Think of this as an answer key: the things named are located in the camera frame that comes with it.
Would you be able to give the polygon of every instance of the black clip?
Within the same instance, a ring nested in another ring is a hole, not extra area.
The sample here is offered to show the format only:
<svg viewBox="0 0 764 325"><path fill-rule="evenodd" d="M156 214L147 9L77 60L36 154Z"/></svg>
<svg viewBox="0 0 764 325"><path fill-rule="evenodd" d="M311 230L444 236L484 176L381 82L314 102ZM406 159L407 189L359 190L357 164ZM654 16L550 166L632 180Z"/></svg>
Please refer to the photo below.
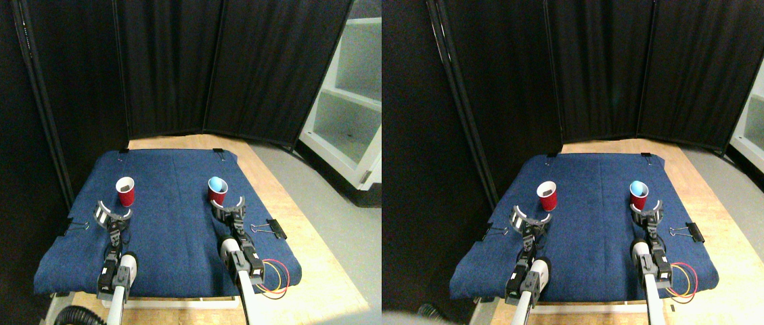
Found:
<svg viewBox="0 0 764 325"><path fill-rule="evenodd" d="M80 227L72 228L73 225L78 225ZM90 229L90 222L77 223L77 222L75 222L75 219L72 219L71 217L67 217L65 222L63 222L62 225L60 225L59 229L60 229L60 233L62 234L61 236L65 236L67 233L71 232L72 230L88 230L88 229Z"/></svg>
<svg viewBox="0 0 764 325"><path fill-rule="evenodd" d="M647 164L652 165L652 160L651 160L652 154L650 154L649 152L641 152L641 157L644 157L647 160Z"/></svg>
<svg viewBox="0 0 764 325"><path fill-rule="evenodd" d="M559 152L550 152L547 154L547 160L545 161L545 165L549 165L549 162L551 162L550 158L555 158L557 155L559 155Z"/></svg>
<svg viewBox="0 0 764 325"><path fill-rule="evenodd" d="M124 154L128 154L128 153L129 153L129 149L128 149L128 148L123 148L123 149L120 149L120 151L118 152L118 155L116 155L116 159L117 159L118 161L122 161L122 156L123 156Z"/></svg>
<svg viewBox="0 0 764 325"><path fill-rule="evenodd" d="M261 228L261 227L264 227L264 226L270 226L271 229L270 230L255 229L255 228ZM249 229L252 230L252 232L254 232L254 233L255 232L269 232L269 233L273 234L274 236L276 236L276 238L288 239L288 236L286 236L285 230L282 229L282 226L279 225L279 221L277 221L276 219L268 219L267 223L265 223L264 225L249 225Z"/></svg>
<svg viewBox="0 0 764 325"><path fill-rule="evenodd" d="M490 233L490 230L499 230L499 231ZM484 230L484 236L482 236L479 242L483 242L485 239L487 239L487 236L500 235L500 234L502 236L508 235L508 227L496 228L496 227L493 227L493 223L487 223L487 228Z"/></svg>
<svg viewBox="0 0 764 325"><path fill-rule="evenodd" d="M687 235L684 233L674 232L675 230L682 230L682 229L688 229L688 233L691 235ZM670 228L670 236L690 236L694 242L706 242L704 241L704 236L700 234L700 228L698 228L697 223L686 223L685 227L682 228Z"/></svg>
<svg viewBox="0 0 764 325"><path fill-rule="evenodd" d="M222 150L222 148L214 148L214 152L220 156L221 161L225 161L225 150Z"/></svg>

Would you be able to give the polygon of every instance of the wooden tabletop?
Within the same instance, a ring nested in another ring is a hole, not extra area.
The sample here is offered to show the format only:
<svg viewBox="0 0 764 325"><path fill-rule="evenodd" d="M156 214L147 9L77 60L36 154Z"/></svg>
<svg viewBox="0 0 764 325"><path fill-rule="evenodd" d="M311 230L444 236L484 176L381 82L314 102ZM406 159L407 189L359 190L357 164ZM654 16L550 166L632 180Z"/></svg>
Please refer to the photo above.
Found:
<svg viewBox="0 0 764 325"><path fill-rule="evenodd" d="M737 223L719 202L688 157L676 145L647 139L583 142L565 145L562 152L651 152L665 160L665 171L692 221L703 234L704 246L719 272L719 285L698 292L688 304L664 299L667 324L764 324L764 266ZM514 306L499 303L493 324L509 324ZM647 324L644 313L608 315L532 315L530 324Z"/></svg>
<svg viewBox="0 0 764 325"><path fill-rule="evenodd" d="M363 295L322 241L319 233L286 189L265 167L252 148L242 140L210 134L183 137L137 139L130 149L212 149L223 148L237 155L237 165L258 193L274 219L288 234L288 244L303 269L300 284L290 287L285 297L269 300L256 295L261 313L271 324L311 324L346 313L369 309ZM88 307L103 318L108 309L96 295L78 293L72 304ZM246 324L240 309L126 309L122 324Z"/></svg>

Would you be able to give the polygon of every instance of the blue fabric tablecloth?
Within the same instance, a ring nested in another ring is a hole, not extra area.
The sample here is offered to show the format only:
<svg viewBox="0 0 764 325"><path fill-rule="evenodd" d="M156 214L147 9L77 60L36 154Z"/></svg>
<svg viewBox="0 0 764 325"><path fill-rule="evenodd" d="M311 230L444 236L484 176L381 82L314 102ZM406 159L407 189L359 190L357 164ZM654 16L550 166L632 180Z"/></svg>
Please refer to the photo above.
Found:
<svg viewBox="0 0 764 325"><path fill-rule="evenodd" d="M691 219L664 173L662 158L639 154L531 158L493 211L490 217L493 227L510 226L508 217L514 205L520 205L520 210L531 219L543 219L546 213L536 189L546 180L557 184L558 205L551 212L553 219L543 250L537 253L539 257L548 257L552 264L542 301L596 303L645 299L630 255L633 239L644 237L644 231L632 222L628 207L629 184L635 180L650 186L647 208L655 207L658 199L663 201L664 219L658 230L666 242L669 262L693 266L700 282L698 290L709 290L719 283L719 274L703 242L669 234L669 227L685 227L685 222ZM522 236L517 232L490 235L475 242L453 274L449 284L451 297L503 297L521 248ZM685 291L686 279L678 269L674 282L677 292ZM669 296L665 290L659 293Z"/></svg>
<svg viewBox="0 0 764 325"><path fill-rule="evenodd" d="M81 189L69 217L90 222L88 230L71 230L59 236L39 262L35 293L84 291L96 293L108 233L93 218L98 200L114 213L124 214L116 195L120 177L135 180L135 203L124 238L125 251L134 251L138 272L132 285L134 297L226 297L239 295L228 279L219 257L218 236L228 234L226 225L212 217L206 201L206 182L214 176L228 183L224 205L246 199L246 226L264 225L271 215L252 189L237 157L212 150L149 149L126 154L107 152L98 159ZM286 232L287 223L282 225ZM301 268L285 239L271 233L249 233L259 257L285 263L298 284ZM276 288L276 272L268 268L267 288Z"/></svg>

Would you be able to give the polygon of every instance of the red cup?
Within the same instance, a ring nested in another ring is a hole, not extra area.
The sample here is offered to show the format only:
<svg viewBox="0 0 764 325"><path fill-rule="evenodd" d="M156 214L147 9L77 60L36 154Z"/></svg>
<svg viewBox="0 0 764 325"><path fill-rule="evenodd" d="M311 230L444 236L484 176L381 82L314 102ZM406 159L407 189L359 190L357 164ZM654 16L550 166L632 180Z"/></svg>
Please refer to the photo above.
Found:
<svg viewBox="0 0 764 325"><path fill-rule="evenodd" d="M224 179L222 179L222 189L220 192L214 191L212 187L210 186L210 182L213 180L211 177L208 179L208 201L216 201L217 204L222 205L222 202L225 201L225 194L228 193L228 183L225 182Z"/></svg>
<svg viewBox="0 0 764 325"><path fill-rule="evenodd" d="M556 208L556 183L549 180L541 183L539 189L537 189L537 194L541 200L541 207L543 207L545 211L548 211L549 213Z"/></svg>
<svg viewBox="0 0 764 325"><path fill-rule="evenodd" d="M644 186L644 192L642 192L641 195L635 195L635 191L631 189L635 183L640 183L642 186ZM631 204L634 204L635 208L638 210L644 209L644 205L647 204L647 195L650 195L650 187L648 187L645 183L635 181L629 185L629 200L631 201Z"/></svg>
<svg viewBox="0 0 764 325"><path fill-rule="evenodd" d="M132 177L121 177L116 182L116 195L120 197L120 204L129 207L135 203L135 180Z"/></svg>

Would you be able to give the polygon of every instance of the yellow wire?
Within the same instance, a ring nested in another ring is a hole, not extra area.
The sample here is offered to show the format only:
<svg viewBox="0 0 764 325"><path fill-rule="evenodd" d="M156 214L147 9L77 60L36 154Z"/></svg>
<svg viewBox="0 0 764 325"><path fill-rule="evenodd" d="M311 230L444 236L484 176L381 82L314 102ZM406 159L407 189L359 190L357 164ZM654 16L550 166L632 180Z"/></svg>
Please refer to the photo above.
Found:
<svg viewBox="0 0 764 325"><path fill-rule="evenodd" d="M256 284L255 287L258 288L261 291L265 291L265 292L267 292L269 294L275 294L276 295L276 293L274 293L274 291L277 291L277 290L280 289L280 287L282 287L282 274L279 272L279 269L277 269L276 266L273 266L273 264L271 264L270 262L267 262L267 261L263 261L263 262L264 262L265 265L270 265L271 268L273 268L273 270L276 271L276 276L277 276L277 278L279 278L279 284L277 284L276 288L274 288L273 291L267 290L266 288L261 288L261 286L258 285L258 284Z"/></svg>
<svg viewBox="0 0 764 325"><path fill-rule="evenodd" d="M681 272L684 275L686 275L686 284L688 284L688 285L686 287L686 293L684 293L682 295L688 295L688 291L692 289L692 279L688 278L688 272L686 272L684 269L682 269L682 267L679 266L679 265L671 264L670 266L673 267L673 268L677 268L677 269L681 270ZM664 288L664 290L667 290L667 293L669 293L669 294L675 295L675 294L673 294L673 292L670 292L669 288Z"/></svg>

